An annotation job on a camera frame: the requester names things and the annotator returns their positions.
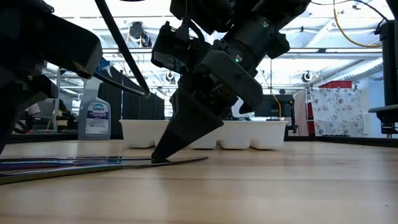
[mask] desk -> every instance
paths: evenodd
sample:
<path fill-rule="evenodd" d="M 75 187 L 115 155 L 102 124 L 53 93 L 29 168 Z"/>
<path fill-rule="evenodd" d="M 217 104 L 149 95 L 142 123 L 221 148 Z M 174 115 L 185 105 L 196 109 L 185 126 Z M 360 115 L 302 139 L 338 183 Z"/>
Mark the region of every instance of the desk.
<path fill-rule="evenodd" d="M 121 141 L 6 146 L 2 156 L 148 156 Z M 205 161 L 0 186 L 0 223 L 397 223 L 398 149 L 285 142 L 186 149 Z"/>

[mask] floral curtain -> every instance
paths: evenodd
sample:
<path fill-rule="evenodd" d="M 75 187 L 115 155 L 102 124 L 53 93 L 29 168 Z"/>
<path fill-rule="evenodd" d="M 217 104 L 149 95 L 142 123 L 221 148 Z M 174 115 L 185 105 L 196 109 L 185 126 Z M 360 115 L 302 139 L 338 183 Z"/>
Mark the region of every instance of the floral curtain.
<path fill-rule="evenodd" d="M 363 137 L 363 113 L 358 90 L 314 89 L 312 103 L 316 136 Z"/>

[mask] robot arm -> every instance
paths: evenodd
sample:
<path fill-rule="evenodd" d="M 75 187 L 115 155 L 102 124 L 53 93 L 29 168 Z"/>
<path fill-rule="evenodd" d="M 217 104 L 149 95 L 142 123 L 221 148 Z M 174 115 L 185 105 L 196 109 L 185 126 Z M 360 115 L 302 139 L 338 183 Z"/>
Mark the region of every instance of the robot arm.
<path fill-rule="evenodd" d="M 254 111 L 262 88 L 256 67 L 290 50 L 279 30 L 303 13 L 310 0 L 172 0 L 170 11 L 182 25 L 166 22 L 152 51 L 152 63 L 182 75 L 171 97 L 174 115 L 152 157 L 168 158 L 223 125 L 240 97 L 240 113 Z M 196 22 L 208 34 L 226 32 L 213 45 L 191 38 Z"/>

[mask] dawn dish soap bottle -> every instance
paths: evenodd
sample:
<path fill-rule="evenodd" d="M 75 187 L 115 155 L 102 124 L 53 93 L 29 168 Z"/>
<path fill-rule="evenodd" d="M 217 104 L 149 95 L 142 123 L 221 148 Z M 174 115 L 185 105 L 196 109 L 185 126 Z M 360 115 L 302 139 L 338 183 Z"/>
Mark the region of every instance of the dawn dish soap bottle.
<path fill-rule="evenodd" d="M 87 81 L 79 110 L 79 140 L 111 139 L 111 107 L 108 102 L 98 98 L 101 83 L 95 77 Z"/>

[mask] white bin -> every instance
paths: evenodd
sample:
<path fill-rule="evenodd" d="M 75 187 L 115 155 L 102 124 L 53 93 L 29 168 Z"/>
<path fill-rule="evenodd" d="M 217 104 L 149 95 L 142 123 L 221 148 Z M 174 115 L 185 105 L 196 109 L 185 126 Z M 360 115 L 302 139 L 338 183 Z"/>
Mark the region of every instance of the white bin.
<path fill-rule="evenodd" d="M 168 121 L 120 120 L 129 148 L 156 146 Z M 194 149 L 278 149 L 283 146 L 287 121 L 224 121 L 224 126 L 191 143 Z"/>

